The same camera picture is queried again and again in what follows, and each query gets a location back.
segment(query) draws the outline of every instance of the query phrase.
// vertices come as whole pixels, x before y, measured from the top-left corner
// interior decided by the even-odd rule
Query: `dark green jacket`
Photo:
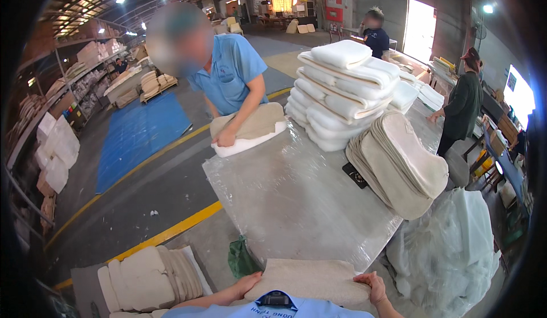
[[[482,88],[473,71],[466,72],[458,79],[444,107],[445,124],[443,134],[455,140],[471,136],[482,104]]]

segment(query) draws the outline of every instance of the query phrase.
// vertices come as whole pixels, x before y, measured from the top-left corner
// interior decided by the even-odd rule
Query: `light blue shirt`
[[[291,297],[291,309],[258,306],[259,300],[239,306],[211,305],[209,308],[188,306],[167,311],[161,318],[299,318],[299,317],[340,317],[373,318],[368,312],[352,311],[333,304],[331,301]]]
[[[205,92],[219,114],[226,116],[241,108],[250,91],[246,84],[268,66],[239,34],[217,35],[214,39],[211,74],[201,69],[187,79],[194,91]],[[266,95],[260,103],[268,103]]]

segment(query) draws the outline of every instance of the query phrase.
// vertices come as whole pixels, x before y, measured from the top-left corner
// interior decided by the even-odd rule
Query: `ceiling light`
[[[492,7],[492,5],[484,5],[482,7],[482,10],[485,11],[485,13],[488,13],[488,14],[494,13],[494,8]]]

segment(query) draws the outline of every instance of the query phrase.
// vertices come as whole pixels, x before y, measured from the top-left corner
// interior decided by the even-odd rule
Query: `warehouse floor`
[[[286,103],[288,93],[276,92],[291,87],[294,82],[294,70],[301,65],[296,60],[297,54],[329,41],[324,32],[303,35],[277,30],[253,32],[246,34],[246,38],[269,65],[264,73],[266,92],[276,95],[271,100],[282,104]],[[403,64],[410,63],[415,69],[414,75],[429,81],[424,68],[413,60],[402,54],[394,54],[393,58]],[[78,162],[58,196],[54,239],[45,251],[48,260],[45,279],[50,284],[69,279],[71,268],[105,262],[123,253],[128,255],[138,250],[141,243],[141,246],[166,243],[169,248],[191,245],[214,291],[235,282],[226,260],[229,242],[237,240],[239,233],[216,203],[218,199],[201,167],[206,159],[215,155],[210,148],[211,137],[206,126],[210,119],[205,102],[184,78],[169,91],[176,95],[192,122],[191,130],[101,195],[95,194],[97,168],[114,110],[100,111],[85,127],[80,136]],[[472,143],[468,139],[459,141],[456,146],[463,152]],[[470,162],[478,153],[477,148],[469,155]],[[490,200],[492,205],[497,205],[493,200]],[[151,216],[153,210],[158,215]],[[372,268],[389,277],[378,262]],[[498,271],[490,291],[494,294],[487,294],[487,298],[491,297],[489,303],[497,297],[504,278],[503,272]],[[396,299],[393,284],[386,284],[394,295],[391,299]],[[403,299],[396,302],[395,306],[399,305],[406,316],[422,316],[411,302]]]

